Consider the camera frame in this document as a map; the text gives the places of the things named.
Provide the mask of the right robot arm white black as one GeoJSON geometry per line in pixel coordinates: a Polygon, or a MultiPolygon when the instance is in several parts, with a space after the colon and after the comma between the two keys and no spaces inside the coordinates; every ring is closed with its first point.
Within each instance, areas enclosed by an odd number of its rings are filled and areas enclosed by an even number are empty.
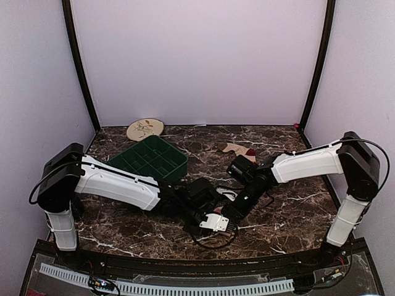
{"type": "Polygon", "coordinates": [[[339,257],[339,250],[361,220],[384,181],[380,180],[380,161],[369,148],[373,143],[349,131],[334,142],[299,152],[285,152],[257,164],[240,155],[227,171],[244,187],[235,200],[223,206],[221,213],[235,222],[243,220],[258,200],[271,188],[296,179],[313,176],[344,175],[345,200],[331,224],[315,262],[329,267],[339,257]]]}

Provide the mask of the round embroidered plate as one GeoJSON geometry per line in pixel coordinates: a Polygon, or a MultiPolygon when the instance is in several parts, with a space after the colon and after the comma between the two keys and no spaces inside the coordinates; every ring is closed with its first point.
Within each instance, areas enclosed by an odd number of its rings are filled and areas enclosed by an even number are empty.
{"type": "Polygon", "coordinates": [[[127,138],[132,141],[140,142],[149,136],[160,136],[164,130],[164,123],[155,118],[144,118],[134,121],[127,128],[127,138]]]}

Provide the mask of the striped beige brown sock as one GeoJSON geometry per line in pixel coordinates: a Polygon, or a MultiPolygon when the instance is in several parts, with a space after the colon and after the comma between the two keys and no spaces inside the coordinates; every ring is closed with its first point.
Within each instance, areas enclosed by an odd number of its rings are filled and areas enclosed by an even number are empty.
{"type": "Polygon", "coordinates": [[[236,156],[242,155],[251,162],[256,163],[256,151],[254,149],[228,142],[218,143],[217,147],[219,151],[224,153],[233,152],[236,156]]]}

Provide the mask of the small green circuit board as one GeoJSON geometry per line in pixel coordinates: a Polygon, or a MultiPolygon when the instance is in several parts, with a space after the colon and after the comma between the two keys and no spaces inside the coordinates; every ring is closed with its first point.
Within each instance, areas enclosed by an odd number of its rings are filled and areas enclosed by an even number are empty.
{"type": "Polygon", "coordinates": [[[90,277],[88,279],[88,286],[96,289],[96,290],[107,290],[113,291],[115,286],[112,282],[108,281],[107,279],[101,279],[98,277],[90,277]]]}

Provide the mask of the black frame post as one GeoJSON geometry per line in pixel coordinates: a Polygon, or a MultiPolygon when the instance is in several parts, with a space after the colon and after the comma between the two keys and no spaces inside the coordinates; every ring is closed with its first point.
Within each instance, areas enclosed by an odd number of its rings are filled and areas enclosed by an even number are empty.
{"type": "Polygon", "coordinates": [[[80,47],[77,39],[77,31],[73,19],[72,2],[69,0],[61,0],[61,3],[67,36],[69,39],[69,46],[72,53],[72,59],[80,85],[81,93],[83,95],[83,100],[88,111],[89,119],[92,123],[93,129],[95,133],[97,133],[101,130],[101,125],[99,123],[99,118],[94,107],[93,98],[89,90],[88,80],[83,66],[80,47]]]}
{"type": "Polygon", "coordinates": [[[333,26],[333,19],[335,16],[335,0],[327,0],[325,18],[323,22],[322,36],[320,38],[320,45],[317,54],[317,60],[314,67],[314,72],[312,75],[312,80],[307,94],[306,103],[302,112],[302,116],[299,122],[299,128],[304,131],[306,129],[307,123],[312,112],[315,97],[317,95],[318,86],[322,76],[326,54],[330,42],[331,30],[333,26]]]}

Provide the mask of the pink sock with green patches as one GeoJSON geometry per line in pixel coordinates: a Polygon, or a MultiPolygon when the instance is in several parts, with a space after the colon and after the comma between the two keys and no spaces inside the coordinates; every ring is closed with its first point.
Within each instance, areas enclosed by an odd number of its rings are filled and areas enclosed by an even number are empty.
{"type": "Polygon", "coordinates": [[[217,207],[217,208],[214,210],[214,213],[221,215],[221,214],[222,214],[222,207],[217,207]]]}

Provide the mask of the dark blue cup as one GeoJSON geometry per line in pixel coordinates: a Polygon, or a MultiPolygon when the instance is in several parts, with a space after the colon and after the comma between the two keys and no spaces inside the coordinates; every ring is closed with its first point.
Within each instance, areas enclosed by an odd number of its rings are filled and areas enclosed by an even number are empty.
{"type": "Polygon", "coordinates": [[[85,208],[79,196],[75,195],[71,200],[71,209],[73,217],[77,220],[80,220],[83,216],[85,208]]]}

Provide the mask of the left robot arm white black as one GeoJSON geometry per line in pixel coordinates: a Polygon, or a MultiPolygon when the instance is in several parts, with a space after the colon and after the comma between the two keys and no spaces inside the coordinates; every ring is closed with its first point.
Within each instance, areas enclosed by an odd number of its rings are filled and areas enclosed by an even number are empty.
{"type": "Polygon", "coordinates": [[[86,253],[78,248],[74,225],[72,206],[77,194],[98,195],[161,215],[173,214],[182,219],[193,240],[218,232],[229,236],[220,249],[238,234],[235,219],[216,211],[223,195],[208,180],[181,183],[135,175],[97,161],[83,152],[83,145],[72,143],[45,164],[28,202],[44,210],[58,250],[74,269],[87,264],[86,253]]]}

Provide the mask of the black right frame post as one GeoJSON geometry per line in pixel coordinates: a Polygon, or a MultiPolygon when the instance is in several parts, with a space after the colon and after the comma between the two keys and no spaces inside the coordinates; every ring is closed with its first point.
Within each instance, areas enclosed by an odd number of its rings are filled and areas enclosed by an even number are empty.
{"type": "Polygon", "coordinates": [[[320,45],[317,54],[317,60],[314,67],[314,72],[312,75],[312,80],[307,94],[306,103],[302,112],[302,116],[299,122],[299,128],[304,131],[306,129],[307,123],[312,112],[315,97],[317,95],[318,86],[322,76],[326,54],[330,42],[331,30],[333,26],[333,19],[335,16],[335,0],[327,0],[325,18],[323,22],[322,36],[320,38],[320,45]]]}

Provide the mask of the black left frame post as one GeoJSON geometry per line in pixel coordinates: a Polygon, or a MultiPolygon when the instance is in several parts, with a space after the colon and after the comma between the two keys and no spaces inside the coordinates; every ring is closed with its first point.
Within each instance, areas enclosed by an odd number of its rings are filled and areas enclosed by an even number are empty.
{"type": "Polygon", "coordinates": [[[95,133],[97,133],[101,130],[101,125],[99,123],[99,118],[94,107],[93,98],[89,90],[88,80],[83,66],[80,47],[77,39],[77,31],[73,19],[72,2],[69,0],[61,0],[61,3],[67,36],[69,39],[69,46],[72,53],[72,59],[80,85],[81,93],[83,95],[83,100],[88,111],[89,119],[92,123],[93,129],[95,133]]]}

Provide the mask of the black front table rail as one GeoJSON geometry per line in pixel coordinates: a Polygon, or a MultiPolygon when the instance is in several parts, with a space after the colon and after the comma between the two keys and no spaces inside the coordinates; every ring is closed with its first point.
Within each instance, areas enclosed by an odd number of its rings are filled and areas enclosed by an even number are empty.
{"type": "Polygon", "coordinates": [[[49,242],[46,251],[64,266],[112,278],[131,278],[137,274],[187,278],[268,274],[271,278],[303,278],[311,277],[314,272],[325,268],[345,271],[350,263],[350,255],[346,251],[336,257],[324,258],[317,249],[288,255],[232,260],[162,260],[89,250],[61,252],[55,244],[49,242]]]}

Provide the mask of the green plastic divider tray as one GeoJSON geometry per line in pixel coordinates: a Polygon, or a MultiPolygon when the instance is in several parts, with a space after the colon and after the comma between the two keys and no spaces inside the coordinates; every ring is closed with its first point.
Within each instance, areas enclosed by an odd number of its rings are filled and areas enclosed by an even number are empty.
{"type": "Polygon", "coordinates": [[[107,164],[135,175],[179,181],[187,173],[188,157],[167,141],[152,135],[112,157],[107,164]]]}

